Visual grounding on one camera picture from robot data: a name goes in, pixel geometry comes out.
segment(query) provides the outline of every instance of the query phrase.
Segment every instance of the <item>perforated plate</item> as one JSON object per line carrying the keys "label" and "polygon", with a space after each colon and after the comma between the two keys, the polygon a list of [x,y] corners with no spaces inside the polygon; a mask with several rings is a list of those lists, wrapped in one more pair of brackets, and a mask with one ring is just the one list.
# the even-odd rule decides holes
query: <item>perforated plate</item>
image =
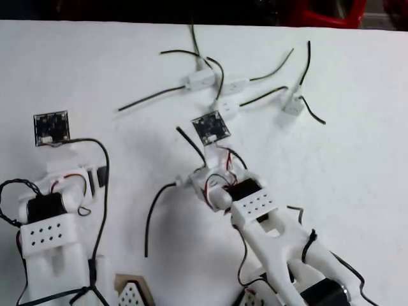
{"label": "perforated plate", "polygon": [[63,214],[21,227],[24,257],[78,241],[77,220]]}
{"label": "perforated plate", "polygon": [[128,282],[119,296],[119,306],[144,306],[142,293],[134,282]]}
{"label": "perforated plate", "polygon": [[233,202],[232,217],[240,226],[251,222],[276,208],[266,189],[261,189],[250,196]]}

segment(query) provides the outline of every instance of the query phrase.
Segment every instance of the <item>cable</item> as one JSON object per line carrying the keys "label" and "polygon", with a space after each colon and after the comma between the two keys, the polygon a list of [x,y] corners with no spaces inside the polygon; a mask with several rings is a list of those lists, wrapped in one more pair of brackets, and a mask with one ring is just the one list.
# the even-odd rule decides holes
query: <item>cable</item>
{"label": "cable", "polygon": [[[290,209],[295,209],[295,210],[299,210],[299,223],[302,224],[302,215],[303,215],[303,208],[300,207],[290,207],[288,206],[288,208]],[[307,250],[309,249],[310,245],[312,244],[312,242],[317,238],[316,232],[315,230],[312,230],[312,234],[310,234],[309,237],[309,241],[307,242],[307,244],[305,245],[305,247],[303,248],[303,252],[302,252],[302,261],[305,262],[306,260],[306,253]],[[376,304],[375,302],[373,302],[371,299],[369,299],[363,292],[363,288],[365,285],[365,279],[364,277],[358,273],[358,271],[356,269],[354,269],[349,263],[347,263],[344,259],[342,259],[339,255],[335,254],[334,252],[331,252],[333,254],[334,257],[336,257],[336,259],[343,265],[345,266],[348,270],[350,270],[351,273],[353,273],[359,280],[360,280],[360,295],[361,297],[367,301],[367,303],[373,305],[373,306],[378,306],[378,304]]]}
{"label": "cable", "polygon": [[211,57],[208,57],[208,56],[207,56],[207,59],[210,62],[213,62],[214,64],[216,64],[218,66],[218,68],[221,70],[221,82],[219,84],[217,97],[215,97],[215,100],[217,101],[218,98],[219,98],[219,95],[221,94],[222,86],[224,85],[224,69],[222,68],[221,64],[219,62],[217,62],[215,59],[212,59]]}
{"label": "cable", "polygon": [[[102,237],[102,233],[103,233],[103,229],[105,228],[105,223],[106,223],[106,218],[108,216],[108,190],[109,190],[109,174],[110,174],[110,160],[109,160],[109,154],[107,149],[105,148],[105,146],[97,139],[94,138],[75,138],[75,139],[71,139],[71,140],[64,140],[60,143],[49,143],[47,145],[51,146],[51,147],[60,147],[61,145],[66,145],[69,143],[78,143],[78,142],[93,142],[96,143],[97,145],[99,145],[99,147],[102,149],[104,155],[105,155],[105,159],[106,159],[106,179],[105,179],[105,196],[103,199],[103,217],[102,217],[102,221],[101,221],[101,226],[99,228],[99,232],[98,235],[96,237],[96,241],[95,241],[95,246],[94,246],[94,250],[92,252],[92,257],[89,260],[89,278],[90,278],[90,286],[88,287],[88,289],[92,290],[96,296],[99,298],[99,300],[102,302],[103,305],[107,305],[109,306],[109,304],[106,302],[106,300],[103,298],[103,296],[101,294],[97,294],[99,291],[96,289],[95,283],[96,283],[96,253],[98,251],[98,247],[99,247],[99,243],[101,241],[101,237]],[[81,297],[82,295],[84,295],[86,292],[84,292],[83,289],[78,289],[76,297]]]}
{"label": "cable", "polygon": [[186,86],[183,85],[183,86],[180,86],[180,87],[169,88],[169,89],[166,89],[166,90],[164,90],[164,91],[157,92],[157,93],[155,93],[155,94],[152,94],[151,96],[148,96],[148,97],[146,97],[146,98],[140,99],[140,100],[135,101],[135,102],[132,102],[132,103],[130,103],[130,104],[128,104],[128,105],[122,106],[122,107],[118,108],[117,111],[118,111],[118,112],[121,112],[121,111],[123,111],[123,110],[127,110],[129,107],[135,106],[135,105],[140,104],[140,103],[142,103],[142,102],[144,102],[144,101],[147,101],[147,100],[153,99],[153,98],[155,98],[155,97],[161,96],[162,94],[166,94],[167,92],[179,91],[179,90],[181,90],[181,89],[184,89],[185,87],[186,87]]}
{"label": "cable", "polygon": [[266,281],[265,279],[263,279],[263,278],[258,278],[258,279],[254,279],[254,280],[252,280],[252,281],[250,281],[250,282],[247,282],[247,283],[243,283],[242,281],[241,281],[241,270],[242,270],[242,267],[244,266],[244,263],[245,263],[245,260],[247,259],[247,256],[248,256],[248,246],[247,246],[247,243],[246,243],[246,241],[245,241],[245,239],[244,239],[244,236],[243,236],[243,234],[241,233],[241,231],[238,229],[238,227],[237,226],[235,226],[235,225],[233,225],[233,227],[238,231],[238,233],[240,234],[240,236],[241,236],[241,239],[242,239],[242,242],[244,243],[244,258],[242,258],[242,262],[241,262],[241,264],[240,264],[240,267],[238,268],[238,282],[240,283],[240,285],[242,286],[242,287],[249,287],[250,285],[252,285],[252,284],[254,284],[255,282],[259,282],[259,281],[261,281],[261,282],[265,282],[267,285],[268,285],[268,287],[276,294],[277,292],[276,292],[276,290],[274,290],[274,288],[272,287],[272,285],[268,282],[268,281]]}
{"label": "cable", "polygon": [[[63,176],[62,178],[63,178],[63,179],[68,179],[68,178],[70,178],[70,177],[82,177],[82,179],[84,180],[84,195],[86,195],[86,194],[87,194],[87,180],[86,180],[86,178],[85,178],[82,174],[79,174],[79,173],[67,174],[67,175]],[[56,180],[56,181],[51,185],[50,193],[53,193],[53,192],[54,192],[54,187],[55,187],[58,183],[59,183],[59,180]]]}
{"label": "cable", "polygon": [[146,229],[145,229],[145,258],[149,255],[149,229],[150,229],[150,219],[152,218],[153,208],[156,206],[156,202],[159,199],[160,195],[165,191],[167,188],[175,187],[176,183],[166,184],[164,185],[156,196],[153,199],[152,205],[150,206],[149,213],[147,215],[147,222],[146,222]]}
{"label": "cable", "polygon": [[303,219],[303,213],[304,213],[304,209],[302,207],[296,207],[296,206],[287,206],[288,209],[293,209],[293,210],[298,210],[299,211],[299,216],[298,216],[298,222],[300,223],[300,225],[302,225],[302,219]]}
{"label": "cable", "polygon": [[240,104],[240,107],[249,105],[249,104],[251,104],[251,103],[253,103],[253,102],[255,102],[255,101],[259,100],[259,99],[262,99],[262,98],[264,98],[264,97],[266,97],[266,96],[269,96],[270,94],[273,94],[273,93],[275,93],[275,92],[281,91],[281,90],[283,90],[283,89],[288,89],[288,87],[287,87],[287,86],[280,86],[280,87],[278,87],[278,88],[272,89],[270,92],[267,92],[266,94],[263,94],[262,96],[259,96],[259,97],[255,98],[255,99],[252,99],[252,100],[248,101],[248,102],[241,103],[241,104]]}
{"label": "cable", "polygon": [[307,74],[307,72],[309,70],[311,56],[312,56],[312,50],[311,50],[311,47],[310,47],[310,40],[309,40],[307,42],[307,65],[306,65],[305,72],[303,72],[302,78],[300,79],[299,86],[302,86],[303,81],[305,80],[306,74]]}
{"label": "cable", "polygon": [[78,209],[76,210],[76,212],[78,213],[78,215],[80,215],[81,217],[87,217],[88,215],[90,215],[92,213],[92,211],[89,208],[83,207],[83,206],[79,206]]}
{"label": "cable", "polygon": [[312,112],[312,110],[311,110],[310,107],[309,107],[309,104],[307,104],[307,102],[306,102],[305,97],[300,96],[300,99],[302,99],[303,102],[305,103],[306,108],[307,108],[307,110],[309,111],[309,114],[310,114],[316,121],[318,121],[319,123],[321,123],[321,124],[323,124],[323,125],[326,125],[326,121],[324,121],[323,119],[320,119],[318,116],[316,116],[316,115]]}
{"label": "cable", "polygon": [[307,251],[309,250],[310,246],[312,245],[313,242],[315,242],[317,239],[317,234],[314,229],[312,229],[312,233],[309,236],[309,240],[307,241],[305,247],[303,248],[302,251],[302,263],[306,263],[306,254]]}
{"label": "cable", "polygon": [[194,49],[198,54],[200,54],[200,50],[198,49],[198,44],[197,44],[197,39],[196,39],[196,33],[194,31],[194,20],[193,20],[193,18],[191,18],[191,36],[193,37]]}
{"label": "cable", "polygon": [[21,244],[20,244],[20,236],[21,236],[21,232],[18,231],[17,234],[16,234],[16,236],[15,236],[15,242],[16,242],[16,244],[17,244],[17,249],[18,249],[18,253],[20,254],[21,261],[23,262],[24,275],[25,275],[25,279],[26,279],[26,280],[25,280],[24,289],[23,289],[23,291],[21,292],[21,295],[19,296],[19,298],[18,298],[18,300],[17,300],[16,306],[18,306],[18,305],[20,304],[20,301],[21,301],[21,299],[22,299],[22,297],[23,297],[23,295],[24,295],[24,293],[26,292],[27,287],[28,287],[27,263],[26,263],[26,260],[23,258],[23,251],[22,251]]}
{"label": "cable", "polygon": [[290,52],[287,54],[287,56],[285,57],[285,59],[283,60],[283,62],[275,69],[273,70],[271,73],[264,75],[264,76],[260,76],[259,78],[250,78],[249,81],[253,82],[253,81],[259,81],[259,80],[263,80],[264,78],[268,78],[271,77],[272,75],[274,75],[276,72],[278,72],[279,70],[281,70],[281,68],[283,67],[283,65],[285,65],[285,63],[288,61],[288,59],[290,58],[290,56],[292,55],[293,51],[295,49],[292,48],[292,50],[290,50]]}
{"label": "cable", "polygon": [[202,60],[205,62],[205,64],[206,64],[210,69],[212,69],[210,63],[209,63],[206,59],[202,58],[200,54],[195,53],[195,52],[191,52],[191,51],[187,51],[187,50],[181,50],[181,49],[175,49],[175,50],[162,51],[162,52],[160,52],[160,55],[170,54],[170,53],[185,53],[185,54],[193,55],[193,56],[195,56],[195,57],[197,57],[197,58],[199,58],[199,59],[202,59]]}
{"label": "cable", "polygon": [[210,179],[211,179],[212,177],[221,177],[221,178],[225,181],[225,183],[227,183],[228,186],[231,186],[231,183],[228,182],[228,180],[227,180],[225,177],[223,177],[222,175],[220,175],[220,174],[218,174],[218,173],[213,173],[213,174],[211,174],[211,175],[206,179],[205,184],[204,184],[204,191],[203,191],[204,198],[205,198],[205,202],[207,203],[207,205],[208,205],[212,210],[215,210],[213,204],[212,204],[211,201],[210,201],[209,194],[208,194],[208,183],[210,182]]}
{"label": "cable", "polygon": [[[2,184],[0,184],[0,204],[1,204],[1,194],[3,193],[3,188],[7,185],[14,184],[14,183],[20,183],[26,185],[28,188],[30,188],[37,196],[42,196],[43,194],[41,193],[39,187],[34,184],[33,182],[30,182],[29,180],[22,179],[22,178],[15,178],[13,180],[6,180]],[[21,227],[22,223],[18,222],[16,219],[11,220],[9,217],[7,217],[1,207],[0,207],[0,219],[3,219],[6,221],[8,224],[15,226],[16,228]]]}
{"label": "cable", "polygon": [[360,295],[363,297],[364,300],[367,301],[367,303],[373,305],[373,306],[378,306],[377,303],[373,302],[371,299],[369,299],[363,292],[363,288],[365,285],[365,279],[364,277],[358,273],[356,269],[354,269],[349,263],[347,263],[344,259],[342,259],[340,256],[336,255],[335,253],[331,252],[334,257],[342,264],[344,265],[347,269],[351,271],[359,280],[360,280]]}
{"label": "cable", "polygon": [[[82,177],[82,179],[84,180],[84,196],[87,194],[87,180],[86,178],[79,173],[72,173],[72,174],[67,174],[65,176],[63,176],[63,179],[68,179],[70,177]],[[55,186],[59,183],[59,180],[56,180],[50,188],[50,193],[54,192],[54,188]],[[76,212],[78,213],[78,215],[80,215],[81,217],[87,217],[88,215],[90,215],[92,213],[92,211],[89,208],[83,207],[83,206],[79,206],[78,209],[76,210]]]}
{"label": "cable", "polygon": [[181,136],[183,136],[183,138],[185,140],[187,140],[187,142],[193,147],[193,149],[198,153],[198,155],[200,155],[201,159],[204,162],[204,166],[207,165],[207,162],[205,161],[205,157],[204,154],[202,153],[202,151],[197,147],[197,145],[191,140],[190,137],[187,136],[187,134],[181,129],[181,127],[176,127],[176,130],[181,134]]}
{"label": "cable", "polygon": [[244,167],[245,170],[248,170],[247,164],[245,164],[245,161],[242,159],[242,157],[239,156],[239,154],[237,152],[235,152],[233,149],[231,148],[227,148],[227,147],[220,147],[217,145],[218,148],[220,149],[224,149],[227,150],[228,152],[230,152],[232,155],[234,155],[236,158],[238,158],[238,160],[242,163],[242,166]]}

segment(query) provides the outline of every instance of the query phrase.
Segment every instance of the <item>dark background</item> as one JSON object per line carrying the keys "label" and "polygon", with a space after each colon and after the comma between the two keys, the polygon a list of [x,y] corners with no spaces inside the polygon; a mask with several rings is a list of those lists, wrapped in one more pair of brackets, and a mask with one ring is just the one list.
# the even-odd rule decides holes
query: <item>dark background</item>
{"label": "dark background", "polygon": [[[296,0],[0,0],[0,19],[90,20],[169,24],[278,26]],[[353,0],[310,0],[310,8],[338,17],[339,2],[347,11]],[[388,15],[385,0],[367,0],[361,28],[408,28],[398,8]]]}

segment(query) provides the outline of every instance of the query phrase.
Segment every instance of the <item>hole pattern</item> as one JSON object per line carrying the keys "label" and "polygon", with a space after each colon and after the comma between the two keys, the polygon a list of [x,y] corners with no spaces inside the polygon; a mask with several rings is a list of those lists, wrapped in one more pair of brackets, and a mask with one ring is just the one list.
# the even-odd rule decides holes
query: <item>hole pattern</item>
{"label": "hole pattern", "polygon": [[242,207],[246,208],[247,214],[258,213],[262,207],[266,207],[267,204],[272,204],[272,200],[268,199],[268,193],[262,193],[255,195],[255,198],[250,199],[242,203]]}
{"label": "hole pattern", "polygon": [[[57,228],[60,228],[60,227],[61,227],[61,223],[57,223],[56,226],[57,226]],[[49,225],[49,226],[47,227],[47,229],[48,229],[49,231],[52,230],[52,225]],[[35,239],[36,232],[35,232],[35,231],[31,231],[31,232],[30,232],[30,235],[33,236],[33,240],[31,241],[31,245],[32,245],[32,246],[35,246],[37,242],[40,242],[40,243],[43,244],[43,243],[45,242],[45,238],[48,238],[50,241],[52,241],[52,240],[54,239],[54,236],[44,237],[43,232],[44,232],[44,229],[43,229],[43,228],[40,228],[40,229],[38,230],[38,234],[41,234],[41,236],[37,238],[38,240]],[[61,234],[61,233],[58,234],[58,238],[62,238],[62,234]]]}

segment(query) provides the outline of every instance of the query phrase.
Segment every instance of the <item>red wire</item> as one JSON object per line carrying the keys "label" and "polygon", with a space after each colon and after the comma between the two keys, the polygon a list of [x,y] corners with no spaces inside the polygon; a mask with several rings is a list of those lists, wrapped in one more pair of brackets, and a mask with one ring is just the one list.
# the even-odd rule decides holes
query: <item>red wire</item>
{"label": "red wire", "polygon": [[[84,195],[87,193],[87,180],[85,179],[85,177],[82,174],[79,173],[71,173],[71,174],[67,174],[65,176],[63,176],[64,179],[67,179],[69,177],[82,177],[84,180]],[[52,183],[51,185],[51,189],[50,192],[53,193],[54,191],[54,187],[59,183],[58,180],[56,180],[54,183]]]}

